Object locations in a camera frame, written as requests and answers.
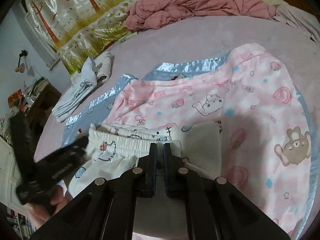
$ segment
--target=cartoon cat print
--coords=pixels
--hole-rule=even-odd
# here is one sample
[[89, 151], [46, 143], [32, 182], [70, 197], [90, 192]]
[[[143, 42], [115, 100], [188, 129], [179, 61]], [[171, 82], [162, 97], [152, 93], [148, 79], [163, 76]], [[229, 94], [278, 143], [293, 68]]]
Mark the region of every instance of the cartoon cat print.
[[311, 137], [310, 133], [301, 134], [300, 127], [295, 127], [293, 130], [287, 130], [289, 142], [282, 149], [280, 144], [274, 148], [275, 153], [279, 156], [282, 164], [288, 166], [290, 163], [298, 165], [304, 159], [308, 159], [311, 154]]
[[217, 95], [207, 95], [206, 102], [202, 105], [201, 102], [196, 102], [192, 105], [202, 115], [209, 115], [213, 112], [218, 111], [223, 107], [223, 100]]

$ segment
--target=human hand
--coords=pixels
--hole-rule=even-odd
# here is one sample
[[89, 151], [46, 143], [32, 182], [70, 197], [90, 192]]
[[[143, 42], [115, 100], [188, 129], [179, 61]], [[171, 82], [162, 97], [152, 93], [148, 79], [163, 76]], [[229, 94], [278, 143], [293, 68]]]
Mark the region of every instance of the human hand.
[[[55, 207], [53, 215], [58, 213], [63, 207], [65, 207], [70, 199], [63, 196], [63, 189], [61, 186], [56, 185], [55, 192], [50, 200], [50, 204]], [[25, 209], [28, 211], [28, 215], [31, 224], [36, 229], [39, 229], [47, 220], [51, 218], [48, 211], [39, 204], [27, 203], [24, 205]]]

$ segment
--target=white cabinet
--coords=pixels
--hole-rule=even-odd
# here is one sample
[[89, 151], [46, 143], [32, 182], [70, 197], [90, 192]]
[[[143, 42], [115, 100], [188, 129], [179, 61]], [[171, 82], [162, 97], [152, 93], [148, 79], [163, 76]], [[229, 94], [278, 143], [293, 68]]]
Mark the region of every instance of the white cabinet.
[[27, 211], [16, 195], [19, 179], [20, 172], [13, 149], [0, 137], [0, 202], [21, 215], [27, 216]]

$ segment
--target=silver screw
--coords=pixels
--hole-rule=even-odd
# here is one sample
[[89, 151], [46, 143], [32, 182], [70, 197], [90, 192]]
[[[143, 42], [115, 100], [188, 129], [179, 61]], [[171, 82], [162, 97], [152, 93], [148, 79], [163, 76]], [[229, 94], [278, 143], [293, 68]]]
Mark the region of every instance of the silver screw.
[[189, 170], [187, 168], [180, 168], [178, 171], [180, 174], [187, 174]]
[[221, 185], [226, 184], [227, 180], [224, 177], [218, 177], [217, 182]]
[[139, 167], [137, 167], [137, 168], [134, 168], [134, 169], [132, 170], [132, 172], [133, 172], [134, 174], [140, 174], [140, 173], [142, 172], [142, 169], [139, 168]]
[[95, 182], [95, 184], [96, 185], [102, 185], [102, 184], [104, 184], [104, 178], [97, 178], [94, 182]]

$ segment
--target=brown teddy bear print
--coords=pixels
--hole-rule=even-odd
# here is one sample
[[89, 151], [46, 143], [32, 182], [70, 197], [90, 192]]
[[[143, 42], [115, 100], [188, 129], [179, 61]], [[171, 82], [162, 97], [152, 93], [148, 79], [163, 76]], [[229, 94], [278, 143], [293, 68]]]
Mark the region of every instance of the brown teddy bear print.
[[275, 153], [279, 156], [282, 164], [288, 166], [290, 163], [298, 165], [305, 158], [310, 157], [311, 153], [311, 137], [310, 133], [301, 134], [300, 127], [295, 127], [293, 130], [287, 130], [289, 142], [282, 149], [280, 144], [274, 148]]

